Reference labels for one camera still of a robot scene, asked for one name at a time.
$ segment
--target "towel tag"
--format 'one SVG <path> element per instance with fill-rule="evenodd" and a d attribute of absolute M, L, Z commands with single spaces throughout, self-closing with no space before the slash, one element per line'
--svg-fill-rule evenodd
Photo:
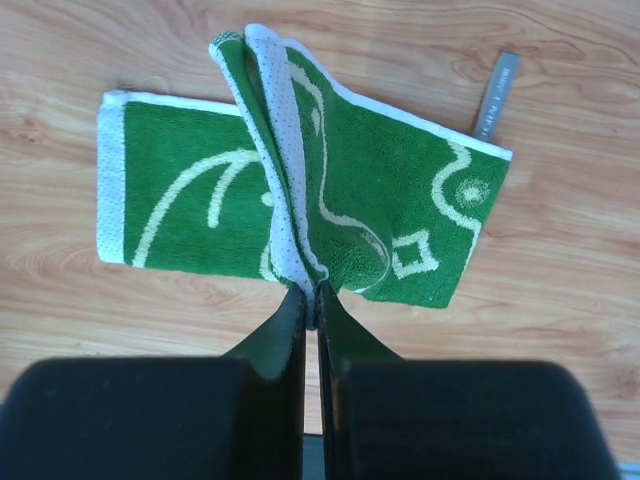
<path fill-rule="evenodd" d="M 475 138 L 484 142 L 491 141 L 519 62 L 520 55 L 511 52 L 502 52 L 498 57 L 496 66 L 493 67 L 491 77 L 489 77 L 489 85 L 482 100 L 476 127 L 473 129 Z"/>

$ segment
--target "wood grain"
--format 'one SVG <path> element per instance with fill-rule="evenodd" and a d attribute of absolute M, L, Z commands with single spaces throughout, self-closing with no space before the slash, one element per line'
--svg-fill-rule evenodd
<path fill-rule="evenodd" d="M 513 167 L 450 308 L 342 298 L 406 356 L 565 365 L 618 459 L 640 460 L 634 0 L 3 0 L 0 391 L 45 357 L 218 354 L 276 308 L 277 285 L 104 265 L 94 246 L 102 92 L 230 100 L 207 44 L 254 21 L 356 91 L 466 132 L 499 51 L 522 55 L 497 138 Z"/>

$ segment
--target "wooden floor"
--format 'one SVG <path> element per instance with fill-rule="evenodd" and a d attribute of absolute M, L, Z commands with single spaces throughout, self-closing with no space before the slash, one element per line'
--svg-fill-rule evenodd
<path fill-rule="evenodd" d="M 464 132 L 498 52 L 522 55 L 496 139 L 513 166 L 450 308 L 342 298 L 402 355 L 565 365 L 617 458 L 640 460 L 635 0 L 3 0 L 1 395 L 45 357 L 218 354 L 278 305 L 277 285 L 95 253 L 102 92 L 230 100 L 208 42 L 250 22 L 301 40 L 356 91 Z M 309 342 L 306 424 L 317 432 Z"/>

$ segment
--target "green towel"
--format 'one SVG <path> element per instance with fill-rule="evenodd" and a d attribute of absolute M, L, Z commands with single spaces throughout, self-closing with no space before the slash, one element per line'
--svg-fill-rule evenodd
<path fill-rule="evenodd" d="M 340 85 L 261 25 L 210 46 L 237 107 L 105 94 L 105 261 L 445 307 L 511 152 Z"/>

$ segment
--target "white dotted fabric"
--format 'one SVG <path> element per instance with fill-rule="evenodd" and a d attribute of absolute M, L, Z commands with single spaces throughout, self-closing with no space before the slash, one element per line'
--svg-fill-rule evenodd
<path fill-rule="evenodd" d="M 269 236 L 270 251 L 271 251 L 271 264 L 273 265 L 274 272 L 277 276 L 285 278 L 291 282 L 294 282 L 300 286 L 300 288 L 307 295 L 309 300 L 313 299 L 314 289 L 309 277 L 298 248 L 295 243 L 294 233 L 292 228 L 292 220 L 287 205 L 284 189 L 278 173 L 275 168 L 274 160 L 270 157 L 264 140 L 260 136 L 260 132 L 253 120 L 253 117 L 249 113 L 249 110 L 242 98 L 242 94 L 227 66 L 224 55 L 219 50 L 220 42 L 217 44 L 211 44 L 209 46 L 209 54 L 211 58 L 220 66 L 222 74 L 224 75 L 231 93 L 237 102 L 240 113 L 245 120 L 249 134 L 253 139 L 256 146 L 262 165 L 265 170 L 267 178 L 267 184 L 272 194 L 273 201 L 273 216 L 271 217 L 271 230 Z"/>
<path fill-rule="evenodd" d="M 328 278 L 329 270 L 320 264 L 309 243 L 304 143 L 287 52 L 280 37 L 263 25 L 247 25 L 245 39 L 258 62 L 269 123 L 290 189 L 298 241 L 312 267 Z"/>
<path fill-rule="evenodd" d="M 124 263 L 124 106 L 126 92 L 107 92 L 97 126 L 96 245 L 103 262 Z"/>

